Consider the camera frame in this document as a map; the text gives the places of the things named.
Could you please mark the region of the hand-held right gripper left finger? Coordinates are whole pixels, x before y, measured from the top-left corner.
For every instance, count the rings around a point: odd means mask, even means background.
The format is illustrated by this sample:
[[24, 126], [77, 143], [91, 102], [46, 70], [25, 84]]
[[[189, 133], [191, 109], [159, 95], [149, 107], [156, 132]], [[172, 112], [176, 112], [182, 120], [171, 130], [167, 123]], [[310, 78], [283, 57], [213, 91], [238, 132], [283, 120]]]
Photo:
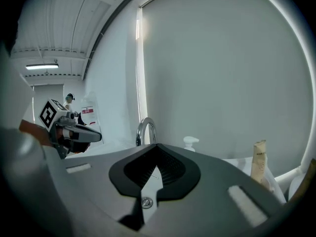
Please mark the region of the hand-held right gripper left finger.
[[109, 178], [114, 163], [153, 148], [60, 159], [53, 147], [44, 146], [48, 194], [42, 208], [48, 231], [57, 237], [158, 237], [156, 216], [144, 223], [140, 197], [121, 195]]

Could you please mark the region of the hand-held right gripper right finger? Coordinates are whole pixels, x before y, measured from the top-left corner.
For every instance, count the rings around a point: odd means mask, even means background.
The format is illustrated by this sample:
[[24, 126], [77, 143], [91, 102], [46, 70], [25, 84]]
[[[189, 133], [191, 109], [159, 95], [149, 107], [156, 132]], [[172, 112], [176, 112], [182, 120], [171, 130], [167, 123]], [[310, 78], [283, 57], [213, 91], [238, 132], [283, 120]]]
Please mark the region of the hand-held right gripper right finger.
[[271, 193], [269, 182], [258, 184], [222, 160], [170, 145], [159, 148], [199, 168], [199, 181], [181, 199], [160, 200], [158, 237], [266, 237], [288, 215]]

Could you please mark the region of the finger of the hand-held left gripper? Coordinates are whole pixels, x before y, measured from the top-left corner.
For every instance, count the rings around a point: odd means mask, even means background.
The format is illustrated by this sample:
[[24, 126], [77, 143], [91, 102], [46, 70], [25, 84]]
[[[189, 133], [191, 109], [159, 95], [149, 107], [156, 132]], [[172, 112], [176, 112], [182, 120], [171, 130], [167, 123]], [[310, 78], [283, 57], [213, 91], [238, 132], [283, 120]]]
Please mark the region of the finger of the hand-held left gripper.
[[73, 126], [73, 140], [78, 142], [99, 142], [102, 134], [84, 125], [75, 124]]

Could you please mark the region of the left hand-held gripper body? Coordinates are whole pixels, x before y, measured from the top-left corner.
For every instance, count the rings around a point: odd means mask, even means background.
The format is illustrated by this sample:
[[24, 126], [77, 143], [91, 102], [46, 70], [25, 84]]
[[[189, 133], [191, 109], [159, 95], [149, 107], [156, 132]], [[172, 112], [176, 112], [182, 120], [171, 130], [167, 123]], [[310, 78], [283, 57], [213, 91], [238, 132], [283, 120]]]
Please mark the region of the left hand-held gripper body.
[[39, 120], [47, 130], [50, 143], [64, 159], [69, 153], [78, 154], [73, 134], [76, 127], [75, 114], [69, 112], [57, 100], [48, 99], [39, 114]]

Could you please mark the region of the beige paper sachet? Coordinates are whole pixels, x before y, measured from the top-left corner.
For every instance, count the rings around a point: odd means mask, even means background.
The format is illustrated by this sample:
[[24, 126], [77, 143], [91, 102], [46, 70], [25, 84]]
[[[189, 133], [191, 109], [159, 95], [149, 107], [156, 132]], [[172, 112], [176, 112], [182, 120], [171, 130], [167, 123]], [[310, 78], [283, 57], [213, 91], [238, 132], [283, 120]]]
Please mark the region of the beige paper sachet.
[[253, 146], [253, 158], [250, 177], [261, 184], [266, 165], [266, 140], [256, 142]]

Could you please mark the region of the person's left forearm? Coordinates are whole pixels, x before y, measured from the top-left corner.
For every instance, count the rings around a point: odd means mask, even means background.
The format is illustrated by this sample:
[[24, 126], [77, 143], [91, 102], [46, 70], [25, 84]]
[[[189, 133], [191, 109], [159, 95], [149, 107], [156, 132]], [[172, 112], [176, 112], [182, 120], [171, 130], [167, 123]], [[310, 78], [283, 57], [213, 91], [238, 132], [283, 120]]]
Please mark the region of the person's left forearm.
[[19, 130], [24, 133], [31, 134], [35, 137], [42, 146], [52, 147], [49, 133], [44, 127], [41, 127], [37, 124], [22, 120], [19, 126]]

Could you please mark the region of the clear water bottle red label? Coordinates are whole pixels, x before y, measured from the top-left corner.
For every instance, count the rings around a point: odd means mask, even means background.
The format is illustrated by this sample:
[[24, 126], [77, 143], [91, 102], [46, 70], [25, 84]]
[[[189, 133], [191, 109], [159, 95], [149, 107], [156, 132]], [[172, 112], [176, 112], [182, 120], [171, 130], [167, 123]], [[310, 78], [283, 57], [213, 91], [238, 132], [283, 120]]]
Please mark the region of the clear water bottle red label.
[[81, 119], [89, 128], [101, 132], [97, 99], [93, 91], [86, 94], [81, 100]]

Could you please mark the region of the ceiling tube light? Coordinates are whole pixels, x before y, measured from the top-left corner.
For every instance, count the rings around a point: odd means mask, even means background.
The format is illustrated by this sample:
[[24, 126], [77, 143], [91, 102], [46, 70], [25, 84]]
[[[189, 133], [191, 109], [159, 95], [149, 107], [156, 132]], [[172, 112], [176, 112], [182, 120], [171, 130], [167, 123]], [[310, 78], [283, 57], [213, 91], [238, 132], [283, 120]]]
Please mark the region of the ceiling tube light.
[[58, 69], [59, 64], [32, 64], [32, 65], [26, 65], [27, 70], [41, 70], [41, 69]]

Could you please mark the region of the chrome faucet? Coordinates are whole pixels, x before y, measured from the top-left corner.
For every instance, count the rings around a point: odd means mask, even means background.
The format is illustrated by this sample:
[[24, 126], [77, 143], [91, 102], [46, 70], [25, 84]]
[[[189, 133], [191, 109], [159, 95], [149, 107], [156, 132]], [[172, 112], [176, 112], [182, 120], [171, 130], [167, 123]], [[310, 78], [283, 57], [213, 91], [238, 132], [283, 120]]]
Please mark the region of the chrome faucet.
[[156, 138], [156, 126], [154, 121], [146, 117], [141, 120], [137, 132], [136, 132], [136, 146], [141, 146], [145, 144], [145, 132], [146, 128], [149, 126], [149, 141], [150, 144], [156, 144], [157, 143], [157, 138]]

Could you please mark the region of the white bathroom sink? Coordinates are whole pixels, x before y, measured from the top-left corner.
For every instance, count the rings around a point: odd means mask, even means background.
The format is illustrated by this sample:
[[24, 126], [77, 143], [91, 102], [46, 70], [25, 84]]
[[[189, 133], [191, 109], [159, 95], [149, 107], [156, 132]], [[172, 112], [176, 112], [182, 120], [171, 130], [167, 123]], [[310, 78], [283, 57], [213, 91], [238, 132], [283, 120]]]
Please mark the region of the white bathroom sink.
[[[136, 157], [125, 157], [110, 167], [109, 178], [117, 191], [128, 197], [150, 197], [153, 205], [143, 209], [143, 222], [147, 223], [158, 209], [160, 200], [181, 199], [199, 181], [199, 168], [188, 160], [164, 152], [154, 144], [153, 149]], [[94, 156], [86, 153], [81, 157]]]

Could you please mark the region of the white pump soap bottle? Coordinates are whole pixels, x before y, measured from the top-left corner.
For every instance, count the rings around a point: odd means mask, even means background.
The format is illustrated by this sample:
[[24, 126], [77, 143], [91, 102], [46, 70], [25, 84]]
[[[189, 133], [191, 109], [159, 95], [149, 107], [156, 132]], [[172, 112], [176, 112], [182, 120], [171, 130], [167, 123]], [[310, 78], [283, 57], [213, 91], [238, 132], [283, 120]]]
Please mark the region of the white pump soap bottle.
[[185, 143], [184, 149], [195, 152], [195, 149], [193, 148], [193, 144], [198, 143], [199, 139], [192, 136], [186, 136], [183, 138], [183, 142]]

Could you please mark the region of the grey roller blind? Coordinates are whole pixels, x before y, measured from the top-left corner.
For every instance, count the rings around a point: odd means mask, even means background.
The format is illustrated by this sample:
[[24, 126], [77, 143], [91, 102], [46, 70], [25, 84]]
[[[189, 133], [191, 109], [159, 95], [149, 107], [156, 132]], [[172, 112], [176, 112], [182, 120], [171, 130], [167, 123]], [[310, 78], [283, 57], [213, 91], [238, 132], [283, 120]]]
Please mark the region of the grey roller blind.
[[316, 157], [316, 46], [291, 0], [153, 0], [142, 14], [159, 143], [245, 158], [265, 140], [275, 176]]

